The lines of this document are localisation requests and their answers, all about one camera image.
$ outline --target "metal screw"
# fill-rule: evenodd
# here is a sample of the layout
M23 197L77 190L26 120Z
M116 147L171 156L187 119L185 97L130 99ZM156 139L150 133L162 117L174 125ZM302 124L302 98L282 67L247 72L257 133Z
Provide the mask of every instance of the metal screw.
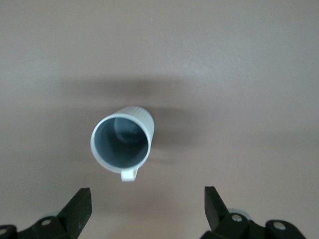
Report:
M51 219L46 219L41 223L41 225L46 226L46 225L49 225L50 223L51 223Z
M241 216L237 215L237 214L234 214L232 217L231 217L235 222L241 222L243 219L241 218Z
M6 228L0 229L0 236L6 234Z
M282 224L281 222L274 222L274 227L277 228L278 230L286 230L286 227L284 224Z

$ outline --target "white mug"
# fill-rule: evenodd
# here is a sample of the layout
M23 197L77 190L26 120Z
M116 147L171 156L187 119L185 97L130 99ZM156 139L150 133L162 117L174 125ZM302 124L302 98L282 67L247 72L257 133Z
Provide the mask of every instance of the white mug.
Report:
M102 119L91 136L93 156L104 168L135 181L146 162L154 134L154 120L142 107L129 106Z

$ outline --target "table surface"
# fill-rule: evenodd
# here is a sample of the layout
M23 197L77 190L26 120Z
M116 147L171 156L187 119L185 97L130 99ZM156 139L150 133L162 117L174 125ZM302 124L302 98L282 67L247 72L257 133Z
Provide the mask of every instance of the table surface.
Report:
M319 235L317 0L1 1L1 224L23 230L81 187L80 239L197 239L204 186L263 225ZM128 105L155 119L134 183L90 136Z

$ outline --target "mug handle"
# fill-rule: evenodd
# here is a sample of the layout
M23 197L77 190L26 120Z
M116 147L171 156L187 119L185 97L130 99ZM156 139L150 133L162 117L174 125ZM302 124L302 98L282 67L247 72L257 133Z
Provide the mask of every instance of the mug handle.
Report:
M130 169L130 170L122 170L121 171L121 180L123 182L133 182L133 181L135 181L137 173L138 173L138 168L137 169Z

